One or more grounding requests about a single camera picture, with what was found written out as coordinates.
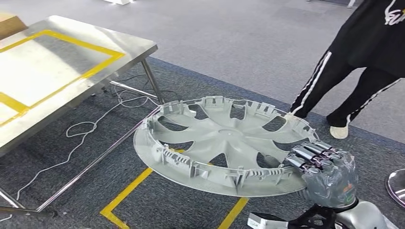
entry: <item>black track pants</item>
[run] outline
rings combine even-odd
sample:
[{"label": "black track pants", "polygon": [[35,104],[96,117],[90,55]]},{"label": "black track pants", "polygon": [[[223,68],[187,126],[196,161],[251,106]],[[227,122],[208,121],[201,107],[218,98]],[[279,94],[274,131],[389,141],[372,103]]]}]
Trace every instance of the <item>black track pants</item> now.
[{"label": "black track pants", "polygon": [[[319,100],[354,69],[344,59],[326,52],[292,104],[290,112],[297,117],[307,117]],[[373,98],[399,80],[400,78],[385,71],[366,68],[352,94],[338,109],[327,116],[329,124],[336,127],[347,126]]]}]

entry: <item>metal table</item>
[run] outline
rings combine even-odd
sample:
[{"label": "metal table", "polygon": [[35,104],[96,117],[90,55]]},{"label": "metal table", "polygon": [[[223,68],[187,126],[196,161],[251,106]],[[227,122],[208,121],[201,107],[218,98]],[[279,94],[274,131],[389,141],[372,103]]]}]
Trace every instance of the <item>metal table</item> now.
[{"label": "metal table", "polygon": [[[155,42],[60,16],[1,40],[0,156],[108,83],[164,103],[145,60],[157,49]],[[155,95],[111,81],[139,62]],[[119,143],[28,214],[41,212]],[[0,197],[14,207],[10,211],[24,208],[1,188]]]}]

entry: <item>white cable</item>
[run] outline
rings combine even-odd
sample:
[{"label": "white cable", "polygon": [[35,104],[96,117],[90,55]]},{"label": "white cable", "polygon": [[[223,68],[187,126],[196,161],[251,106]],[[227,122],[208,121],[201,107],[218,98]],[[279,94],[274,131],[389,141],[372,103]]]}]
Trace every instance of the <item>white cable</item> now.
[{"label": "white cable", "polygon": [[[98,122],[100,122],[108,113],[110,113],[110,112],[111,112],[112,110],[114,110],[116,107],[118,107],[118,106],[121,105],[121,106],[128,107],[128,108],[137,108],[137,107],[141,107],[141,106],[145,105],[148,101],[151,101],[151,102],[152,102],[153,104],[155,104],[156,106],[159,106],[157,103],[155,103],[153,100],[151,100],[149,97],[146,97],[146,96],[141,96],[141,97],[137,97],[137,98],[132,98],[132,99],[128,99],[128,100],[123,100],[122,97],[121,97],[121,95],[122,95],[126,90],[124,90],[124,91],[118,93],[116,87],[114,86],[114,91],[115,91],[115,93],[117,94],[117,97],[118,97],[118,104],[115,105],[115,106],[113,106],[113,107],[112,107],[111,109],[109,109],[107,112],[105,112],[105,113],[104,113],[99,119],[97,119],[95,122],[81,122],[81,123],[77,123],[77,124],[74,124],[74,125],[70,126],[70,127],[66,130],[66,133],[65,133],[65,134],[66,134],[66,137],[70,138],[70,137],[75,137],[75,136],[83,135],[82,141],[81,141],[75,148],[73,148],[72,151],[70,151],[70,153],[69,153],[67,159],[66,159],[64,162],[61,162],[61,163],[59,163],[59,164],[56,164],[56,165],[53,165],[53,166],[48,167],[48,168],[46,168],[46,169],[43,169],[43,170],[39,171],[37,174],[35,174],[34,178],[33,178],[30,182],[28,182],[25,186],[23,186],[22,188],[20,188],[20,190],[17,191],[17,198],[16,198],[16,200],[19,200],[19,199],[20,199],[20,194],[21,194],[21,192],[22,192],[24,189],[26,189],[26,187],[28,187],[29,185],[31,185],[31,184],[36,180],[36,178],[37,178],[42,172],[45,172],[45,171],[50,170],[50,169],[52,169],[52,168],[55,168],[55,167],[58,167],[58,166],[61,166],[61,165],[63,165],[63,164],[68,163],[68,162],[70,161],[70,158],[71,158],[73,152],[74,152],[75,150],[77,150],[81,145],[83,145],[83,143],[85,142],[85,138],[87,137],[87,135],[90,134],[90,133],[92,133],[92,132],[94,132],[95,129],[97,129],[97,124],[98,124]],[[124,104],[124,103],[126,103],[126,102],[135,101],[135,100],[142,99],[142,98],[146,98],[146,99],[145,99],[145,101],[144,101],[141,105],[138,105],[138,106],[127,106],[127,105]],[[78,133],[78,134],[74,134],[74,135],[69,135],[70,129],[72,129],[72,128],[75,127],[75,126],[81,125],[81,124],[93,124],[93,128],[92,128],[91,130],[87,131],[87,132],[82,132],[82,133]],[[12,215],[10,215],[10,216],[7,217],[7,218],[0,219],[0,222],[5,221],[5,220],[8,220],[8,219],[10,219],[10,218],[12,218]]]},{"label": "white cable", "polygon": [[7,218],[0,219],[0,222],[6,221],[6,220],[11,219],[11,218],[12,218],[12,215],[10,215],[10,216],[9,216],[9,217],[7,217]]}]

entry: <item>reflective metal base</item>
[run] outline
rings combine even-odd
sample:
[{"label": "reflective metal base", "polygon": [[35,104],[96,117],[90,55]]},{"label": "reflective metal base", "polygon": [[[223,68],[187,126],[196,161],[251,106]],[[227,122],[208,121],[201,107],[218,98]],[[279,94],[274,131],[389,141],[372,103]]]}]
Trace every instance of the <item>reflective metal base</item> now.
[{"label": "reflective metal base", "polygon": [[405,168],[391,173],[385,186],[390,196],[405,208]]}]

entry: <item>yellow tape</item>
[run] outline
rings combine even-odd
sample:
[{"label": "yellow tape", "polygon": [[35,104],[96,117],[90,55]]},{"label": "yellow tape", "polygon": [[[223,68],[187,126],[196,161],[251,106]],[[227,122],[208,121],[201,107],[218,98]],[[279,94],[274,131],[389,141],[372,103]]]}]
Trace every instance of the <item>yellow tape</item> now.
[{"label": "yellow tape", "polygon": [[18,45],[24,44],[24,43],[27,42],[27,41],[30,41],[30,40],[32,40],[32,39],[35,39],[35,38],[37,38],[37,37],[44,36],[44,35],[51,36],[51,37],[55,37],[55,38],[58,38],[58,39],[60,39],[60,40],[62,40],[62,41],[65,41],[65,42],[69,42],[69,43],[72,43],[72,44],[75,44],[75,45],[79,45],[79,46],[82,46],[82,47],[85,47],[85,48],[88,48],[88,49],[92,49],[92,50],[95,50],[95,51],[98,51],[98,52],[102,52],[102,53],[105,53],[105,54],[107,54],[107,55],[110,55],[111,57],[108,58],[107,60],[105,60],[105,61],[99,63],[98,65],[96,65],[96,66],[93,67],[92,69],[88,70],[87,72],[85,72],[85,73],[82,74],[81,76],[77,77],[76,79],[73,79],[72,81],[70,81],[70,82],[69,82],[68,84],[66,84],[65,86],[59,88],[59,89],[56,90],[55,92],[51,93],[50,95],[46,96],[45,98],[41,99],[40,101],[36,102],[35,104],[33,104],[33,105],[30,106],[30,107],[27,107],[27,106],[23,105],[22,103],[18,102],[17,100],[14,100],[14,99],[11,98],[11,97],[8,97],[8,96],[7,96],[7,98],[6,98],[6,97],[1,97],[1,96],[0,96],[0,103],[6,104],[7,106],[9,106],[9,107],[10,107],[11,109],[13,109],[13,110],[16,110],[16,109],[14,109],[14,108],[21,109],[22,106],[25,106],[25,108],[22,109],[22,112],[16,110],[17,112],[19,112],[16,116],[14,116],[14,117],[12,117],[12,118],[6,120],[5,122],[0,123],[0,127],[3,126],[3,125],[5,125],[6,123],[10,122],[11,120],[13,120],[13,119],[15,119],[15,118],[24,115],[29,109],[33,109],[34,107],[36,107],[37,105],[39,105],[39,104],[42,103],[43,101],[47,100],[48,98],[54,96],[54,95],[57,94],[58,92],[62,91],[64,88],[66,88],[66,87],[69,86],[70,84],[74,83],[75,81],[77,81],[77,80],[79,80],[79,79],[83,79],[83,78],[89,78],[89,77],[95,75],[96,73],[98,73],[99,71],[103,70],[104,68],[106,68],[107,66],[109,66],[110,64],[112,64],[114,61],[118,60],[119,58],[121,58],[121,57],[123,57],[123,56],[125,55],[125,54],[123,54],[123,53],[121,53],[121,52],[117,52],[117,51],[114,51],[114,50],[111,50],[111,49],[107,49],[107,48],[104,48],[104,47],[101,47],[101,46],[98,46],[98,45],[90,44],[90,43],[87,43],[87,42],[78,40],[78,39],[76,39],[76,38],[69,37],[69,36],[66,36],[66,35],[61,34],[61,33],[58,33],[58,32],[54,32],[54,31],[52,31],[52,30],[43,30],[43,31],[40,31],[40,32],[38,32],[38,33],[36,33],[36,34],[33,34],[33,35],[29,36],[29,37],[26,37],[26,38],[24,38],[24,39],[22,39],[22,40],[20,40],[20,41],[18,41],[18,42],[15,42],[15,43],[13,43],[13,44],[11,44],[11,45],[9,45],[9,46],[6,46],[6,47],[4,47],[4,48],[1,48],[1,49],[0,49],[0,53],[5,52],[5,51],[7,51],[7,50],[10,50],[10,49],[12,49],[12,48],[14,48],[14,47],[16,47],[16,46],[18,46]]},{"label": "yellow tape", "polygon": [[249,198],[240,198],[235,206],[228,213],[228,215],[225,217],[225,219],[222,221],[221,225],[219,225],[218,229],[228,229],[235,221],[239,213],[243,210],[248,201]]},{"label": "yellow tape", "polygon": [[[183,153],[184,150],[182,149],[174,149],[178,153]],[[129,229],[129,226],[120,220],[116,215],[112,213],[114,208],[118,206],[118,204],[121,203],[142,181],[144,181],[151,173],[152,173],[151,168],[145,169],[130,185],[128,185],[121,193],[118,194],[117,197],[115,197],[107,206],[103,208],[103,210],[100,211],[100,214],[106,217],[108,220],[110,220],[112,223],[117,225],[121,229]],[[239,215],[239,213],[243,210],[247,202],[249,201],[248,198],[242,197],[238,200],[238,202],[235,204],[235,206],[231,209],[231,211],[228,213],[228,215],[225,217],[225,219],[222,221],[221,225],[218,227],[218,229],[228,229],[231,224],[234,222],[236,217]]]},{"label": "yellow tape", "polygon": [[145,169],[130,185],[128,185],[114,200],[112,200],[103,210],[100,211],[100,214],[109,219],[115,225],[122,229],[129,229],[128,225],[120,220],[117,216],[112,213],[112,210],[118,206],[121,201],[123,201],[144,179],[146,179],[151,173],[151,168]]}]

